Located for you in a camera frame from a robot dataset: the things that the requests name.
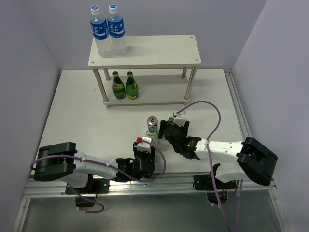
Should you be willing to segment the green glass bottle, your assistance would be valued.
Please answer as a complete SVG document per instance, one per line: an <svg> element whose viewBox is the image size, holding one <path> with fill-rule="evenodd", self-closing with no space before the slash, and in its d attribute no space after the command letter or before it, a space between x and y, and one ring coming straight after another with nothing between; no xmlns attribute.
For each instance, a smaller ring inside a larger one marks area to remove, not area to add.
<svg viewBox="0 0 309 232"><path fill-rule="evenodd" d="M115 97L119 100L124 99L126 96L126 89L123 81L119 77L119 73L114 71L113 73L112 90Z"/></svg>
<svg viewBox="0 0 309 232"><path fill-rule="evenodd" d="M127 72L126 95L131 100L136 99L139 95L139 88L133 77L132 71Z"/></svg>

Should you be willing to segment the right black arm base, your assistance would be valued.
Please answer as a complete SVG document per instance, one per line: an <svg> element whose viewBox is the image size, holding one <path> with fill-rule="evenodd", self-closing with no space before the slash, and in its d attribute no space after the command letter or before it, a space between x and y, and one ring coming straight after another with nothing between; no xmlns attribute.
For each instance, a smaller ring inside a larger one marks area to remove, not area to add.
<svg viewBox="0 0 309 232"><path fill-rule="evenodd" d="M212 178L210 174L194 175L193 178L194 178L193 188L195 190L214 191ZM215 184L218 190L235 189L237 186L237 182L235 180L223 183L215 179Z"/></svg>

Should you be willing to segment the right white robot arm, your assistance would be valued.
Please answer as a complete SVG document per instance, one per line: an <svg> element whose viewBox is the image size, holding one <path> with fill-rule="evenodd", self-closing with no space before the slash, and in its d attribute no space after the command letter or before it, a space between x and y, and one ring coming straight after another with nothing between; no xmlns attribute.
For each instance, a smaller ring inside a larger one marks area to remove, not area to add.
<svg viewBox="0 0 309 232"><path fill-rule="evenodd" d="M262 185L270 185L278 157L270 149L252 137L239 142L207 141L188 136L189 122L179 126L172 121L161 120L158 137L165 138L174 151L187 159L218 160L214 164L209 183L220 188L232 180L250 179Z"/></svg>

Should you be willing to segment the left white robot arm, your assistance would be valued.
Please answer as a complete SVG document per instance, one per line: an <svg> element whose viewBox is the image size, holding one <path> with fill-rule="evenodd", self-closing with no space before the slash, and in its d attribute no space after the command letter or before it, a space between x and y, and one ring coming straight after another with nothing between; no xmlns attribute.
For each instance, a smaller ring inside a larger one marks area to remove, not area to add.
<svg viewBox="0 0 309 232"><path fill-rule="evenodd" d="M105 180L128 182L149 178L155 171L155 148L133 143L134 158L100 159L76 149L66 142L39 148L33 179L41 182L61 180L83 193L94 187L93 176Z"/></svg>

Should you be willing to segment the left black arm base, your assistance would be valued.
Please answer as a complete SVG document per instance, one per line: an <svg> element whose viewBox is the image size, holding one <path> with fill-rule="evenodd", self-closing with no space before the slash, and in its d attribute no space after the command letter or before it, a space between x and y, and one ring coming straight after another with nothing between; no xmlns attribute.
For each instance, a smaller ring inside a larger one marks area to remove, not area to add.
<svg viewBox="0 0 309 232"><path fill-rule="evenodd" d="M109 180L93 179L92 185L74 189L79 194L107 194L109 192Z"/></svg>

